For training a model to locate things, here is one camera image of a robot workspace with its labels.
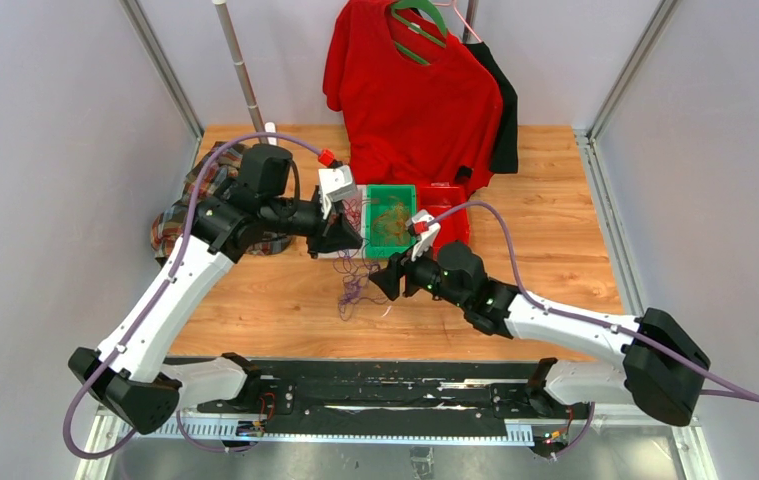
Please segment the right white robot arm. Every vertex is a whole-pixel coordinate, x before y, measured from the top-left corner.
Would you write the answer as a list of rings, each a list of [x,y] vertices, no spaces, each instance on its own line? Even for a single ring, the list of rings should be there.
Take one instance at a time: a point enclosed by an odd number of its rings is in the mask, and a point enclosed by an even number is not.
[[[429,293],[460,308],[486,335],[537,340],[592,357],[591,362],[554,358],[539,362],[526,400],[550,417],[564,405],[633,405],[673,426],[691,422],[711,362],[664,310],[639,316],[594,312],[553,302],[489,276],[482,259],[463,243],[414,258],[393,254],[369,279],[390,300]]]

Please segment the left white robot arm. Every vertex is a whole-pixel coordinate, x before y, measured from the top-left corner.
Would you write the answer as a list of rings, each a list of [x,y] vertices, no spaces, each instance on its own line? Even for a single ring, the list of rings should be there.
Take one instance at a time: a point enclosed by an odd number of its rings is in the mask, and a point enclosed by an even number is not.
[[[225,401],[238,413],[259,405],[259,373],[243,357],[185,365],[165,358],[208,292],[266,235],[302,236],[311,256],[360,247],[343,205],[358,191],[352,172],[328,151],[319,159],[319,184],[301,200],[284,195],[295,169],[290,151],[264,143],[243,151],[237,175],[189,207],[189,233],[123,322],[97,348],[71,355],[68,366],[87,393],[140,434],[206,402]]]

